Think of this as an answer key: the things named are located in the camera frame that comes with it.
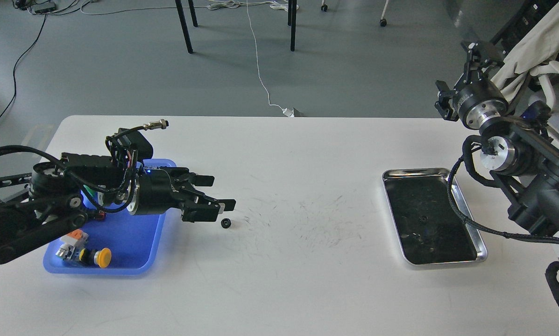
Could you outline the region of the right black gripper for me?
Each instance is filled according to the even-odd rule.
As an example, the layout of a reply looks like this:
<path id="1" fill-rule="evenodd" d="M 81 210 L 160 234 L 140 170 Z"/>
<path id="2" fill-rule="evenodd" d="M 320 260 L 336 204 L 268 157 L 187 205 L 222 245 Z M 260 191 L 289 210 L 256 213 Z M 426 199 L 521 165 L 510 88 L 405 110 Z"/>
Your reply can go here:
<path id="1" fill-rule="evenodd" d="M 463 74 L 450 89 L 437 80 L 438 99 L 435 108 L 446 121 L 458 121 L 471 130 L 479 130 L 489 119 L 509 114 L 509 104 L 490 79 L 472 79 L 473 74 L 491 66 L 501 68 L 502 54 L 488 41 L 461 41 L 466 52 Z"/>

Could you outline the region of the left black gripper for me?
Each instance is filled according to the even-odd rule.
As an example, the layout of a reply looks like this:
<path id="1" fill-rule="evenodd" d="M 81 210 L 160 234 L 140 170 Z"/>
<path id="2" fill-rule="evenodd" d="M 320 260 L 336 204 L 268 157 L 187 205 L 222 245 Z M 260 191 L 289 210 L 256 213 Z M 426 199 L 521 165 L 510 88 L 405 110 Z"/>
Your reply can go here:
<path id="1" fill-rule="evenodd" d="M 211 187 L 214 180 L 212 175 L 199 175 L 184 167 L 147 169 L 137 180 L 127 210 L 130 215 L 159 215 L 176 208 L 182 210 L 185 223 L 215 222 L 218 215 L 234 210 L 235 199 L 191 196 L 183 201 L 176 190 L 187 185 Z"/>

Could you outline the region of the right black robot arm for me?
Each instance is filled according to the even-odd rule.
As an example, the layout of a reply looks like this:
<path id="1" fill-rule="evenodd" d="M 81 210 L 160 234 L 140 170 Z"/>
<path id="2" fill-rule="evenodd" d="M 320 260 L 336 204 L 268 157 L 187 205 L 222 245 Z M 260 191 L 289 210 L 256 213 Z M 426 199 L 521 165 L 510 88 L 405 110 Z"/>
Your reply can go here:
<path id="1" fill-rule="evenodd" d="M 435 108 L 448 121 L 460 120 L 477 135 L 465 138 L 461 157 L 446 179 L 446 196 L 460 220 L 480 231 L 503 238 L 559 245 L 559 149 L 546 126 L 550 108 L 531 105 L 520 117 L 487 75 L 502 68 L 502 56 L 488 41 L 463 41 L 463 73 L 453 88 L 436 81 Z M 497 231 L 463 214 L 453 198 L 452 186 L 460 166 L 486 187 L 501 189 L 509 200 L 509 220 L 525 234 Z"/>

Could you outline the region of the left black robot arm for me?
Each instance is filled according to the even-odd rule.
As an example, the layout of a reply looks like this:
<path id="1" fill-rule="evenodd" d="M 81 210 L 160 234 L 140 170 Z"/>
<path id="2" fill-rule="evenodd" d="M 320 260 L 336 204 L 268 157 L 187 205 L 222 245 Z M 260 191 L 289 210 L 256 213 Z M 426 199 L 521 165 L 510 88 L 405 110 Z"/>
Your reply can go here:
<path id="1" fill-rule="evenodd" d="M 107 213 L 160 215 L 176 208 L 182 220 L 198 223 L 214 222 L 219 214 L 233 211 L 236 200 L 216 199 L 198 190 L 198 186 L 212 186 L 213 176 L 184 167 L 145 165 L 144 160 L 153 157 L 153 147 L 142 131 L 168 125 L 161 119 L 119 128 L 106 137 L 107 156 L 62 153 L 57 159 L 33 147 L 1 146 L 0 157 L 34 153 L 44 161 L 28 174 L 0 178 L 0 265 L 66 238 L 60 257 L 104 268 L 110 250 L 87 249 L 82 227 Z"/>

